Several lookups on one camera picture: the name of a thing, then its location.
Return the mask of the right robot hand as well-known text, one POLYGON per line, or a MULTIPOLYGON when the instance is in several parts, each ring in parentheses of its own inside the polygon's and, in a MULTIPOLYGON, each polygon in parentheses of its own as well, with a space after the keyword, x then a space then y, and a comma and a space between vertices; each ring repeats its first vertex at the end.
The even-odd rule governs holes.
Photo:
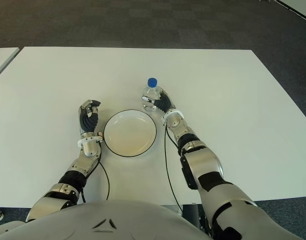
POLYGON ((160 92, 159 99, 154 99, 146 95, 142 96, 141 99, 145 102, 145 106, 159 109, 163 113, 167 113, 169 110, 176 108, 170 96, 164 90, 160 92))

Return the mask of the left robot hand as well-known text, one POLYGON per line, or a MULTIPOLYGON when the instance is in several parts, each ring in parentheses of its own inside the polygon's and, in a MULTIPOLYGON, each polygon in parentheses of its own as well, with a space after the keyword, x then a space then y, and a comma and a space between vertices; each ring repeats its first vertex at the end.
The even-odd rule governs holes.
POLYGON ((101 102, 97 100, 86 100, 78 110, 80 134, 94 133, 99 121, 99 110, 101 102))

